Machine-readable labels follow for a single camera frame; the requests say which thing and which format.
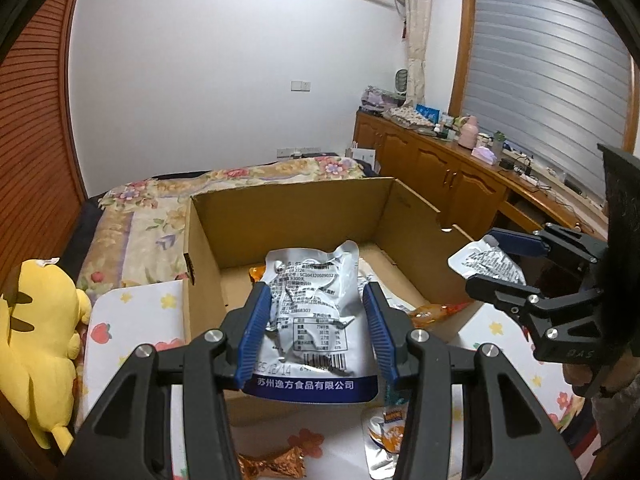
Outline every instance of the pikachu plush toy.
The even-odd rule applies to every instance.
[[[27,421],[38,444],[52,433],[62,453],[73,442],[67,429],[80,336],[91,303],[58,260],[29,260],[0,288],[0,391]]]

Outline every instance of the floral blanket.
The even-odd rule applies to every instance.
[[[363,178],[351,158],[323,156],[198,178],[134,182],[100,201],[104,214],[82,265],[78,288],[95,303],[112,288],[170,282],[187,277],[183,257],[186,205],[192,194],[261,184]]]

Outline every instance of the beige curtain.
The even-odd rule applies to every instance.
[[[406,0],[409,80],[406,104],[424,104],[424,57],[431,23],[431,0]]]

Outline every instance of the silver bolt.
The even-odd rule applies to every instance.
[[[411,332],[411,339],[417,343],[425,343],[429,340],[429,332],[422,329],[414,330]]]
[[[482,345],[482,353],[487,357],[496,357],[500,353],[500,349],[496,345]]]
[[[222,338],[225,335],[220,332],[220,330],[209,330],[205,335],[204,339],[209,341],[210,343],[217,343],[218,341],[222,341]]]
[[[140,345],[136,348],[135,354],[136,357],[140,357],[145,359],[149,357],[154,352],[154,348],[151,345]]]

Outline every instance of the window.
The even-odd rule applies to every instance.
[[[635,133],[637,126],[637,116],[635,123],[628,117],[635,97],[622,40],[591,0],[473,0],[471,7],[452,112],[477,116],[481,131],[502,131],[604,196],[597,144],[621,147],[627,127]]]

